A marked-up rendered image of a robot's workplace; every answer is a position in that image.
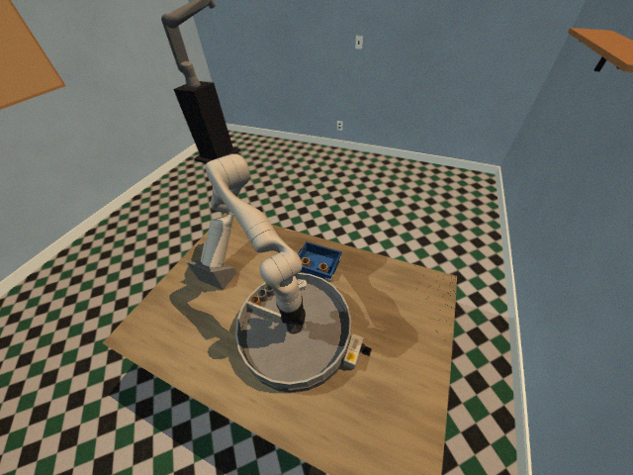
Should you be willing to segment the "blue tray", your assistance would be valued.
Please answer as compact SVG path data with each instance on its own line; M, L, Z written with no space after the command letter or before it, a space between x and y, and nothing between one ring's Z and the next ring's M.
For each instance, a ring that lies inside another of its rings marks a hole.
M302 265L301 272L311 274L331 282L337 265L341 260L341 253L342 251L306 241L298 256L301 260L304 257L307 257L310 260L310 267ZM327 264L327 273L319 271L319 265L321 263Z

